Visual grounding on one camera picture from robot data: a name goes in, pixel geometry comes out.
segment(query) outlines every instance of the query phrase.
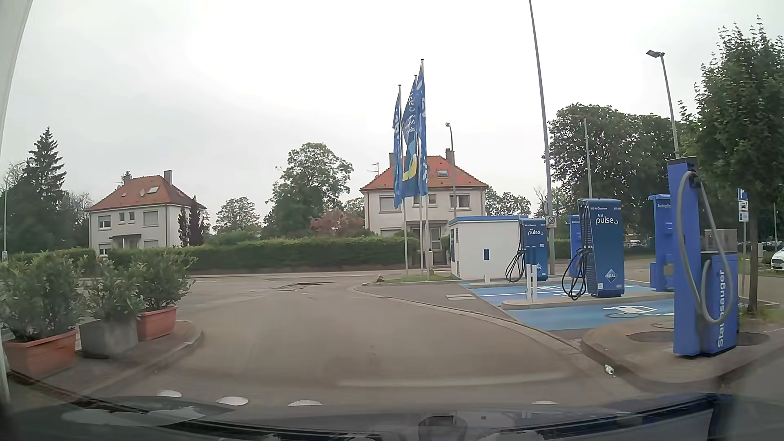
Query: blue parking space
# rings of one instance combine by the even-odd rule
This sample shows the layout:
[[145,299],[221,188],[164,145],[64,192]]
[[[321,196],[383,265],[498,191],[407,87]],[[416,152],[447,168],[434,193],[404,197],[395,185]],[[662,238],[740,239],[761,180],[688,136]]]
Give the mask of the blue parking space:
[[674,315],[673,306],[673,300],[667,299],[561,308],[521,309],[506,312],[530,326],[546,331],[558,331],[595,328],[641,316],[661,315],[662,319],[666,319],[667,316],[672,318]]
[[[528,298],[525,292],[525,286],[495,286],[492,288],[471,288],[468,286],[468,283],[464,283],[468,290],[475,293],[485,301],[494,304],[496,306],[501,305],[502,301],[507,300],[525,300]],[[648,286],[640,286],[640,285],[626,285],[626,292],[644,292],[644,291],[653,291],[652,288]],[[543,284],[537,286],[536,289],[536,296],[539,299],[546,299],[548,297],[565,297],[566,294],[564,293],[563,289],[561,288],[561,284]]]

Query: blue flag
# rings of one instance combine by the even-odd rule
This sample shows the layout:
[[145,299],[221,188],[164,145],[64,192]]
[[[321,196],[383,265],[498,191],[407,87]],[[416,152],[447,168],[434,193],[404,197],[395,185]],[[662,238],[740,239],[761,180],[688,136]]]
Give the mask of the blue flag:
[[394,118],[392,128],[394,129],[394,207],[400,207],[403,200],[401,191],[403,187],[403,149],[400,145],[400,91],[397,92],[397,101],[394,105]]
[[425,62],[419,65],[413,91],[416,134],[419,135],[419,190],[427,195],[427,127],[425,125]]
[[416,81],[411,85],[411,93],[405,102],[403,111],[403,139],[405,140],[405,158],[401,175],[401,198],[419,194],[419,156],[416,151],[416,109],[414,107],[414,89]]

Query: house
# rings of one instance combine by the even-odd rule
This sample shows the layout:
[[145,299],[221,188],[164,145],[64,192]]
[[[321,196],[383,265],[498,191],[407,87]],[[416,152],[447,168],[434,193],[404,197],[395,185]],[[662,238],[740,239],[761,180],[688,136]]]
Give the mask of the house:
[[[455,216],[484,216],[485,190],[488,185],[455,166],[454,154],[447,149],[444,156],[427,157],[428,217],[430,218],[430,248],[435,264],[446,264],[446,253],[441,248],[441,236]],[[456,186],[457,210],[452,197]],[[403,228],[403,206],[394,208],[394,155],[390,166],[369,184],[360,188],[365,197],[365,228],[381,236],[391,236]],[[405,225],[419,234],[419,197],[406,198]]]
[[90,248],[105,256],[112,248],[179,246],[180,208],[205,207],[172,184],[172,170],[163,176],[125,179],[117,190],[87,209]]

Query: sign post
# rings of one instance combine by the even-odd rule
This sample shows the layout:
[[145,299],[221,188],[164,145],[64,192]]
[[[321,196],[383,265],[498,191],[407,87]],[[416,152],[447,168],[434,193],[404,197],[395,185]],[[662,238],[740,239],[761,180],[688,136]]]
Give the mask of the sign post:
[[[742,189],[738,189],[738,222],[743,223],[743,258],[746,259],[746,224],[749,223],[749,195]],[[751,258],[748,258],[749,268],[751,268]],[[743,293],[746,289],[746,269],[740,276],[740,290]]]

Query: terracotta planter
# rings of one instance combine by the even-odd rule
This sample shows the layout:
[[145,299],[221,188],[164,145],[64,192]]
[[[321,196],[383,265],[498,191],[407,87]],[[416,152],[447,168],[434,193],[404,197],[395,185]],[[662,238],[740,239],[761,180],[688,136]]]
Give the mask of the terracotta planter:
[[76,363],[76,330],[41,340],[3,341],[11,370],[39,380]]
[[152,340],[172,333],[177,320],[177,307],[167,306],[157,311],[141,312],[136,323],[139,341]]

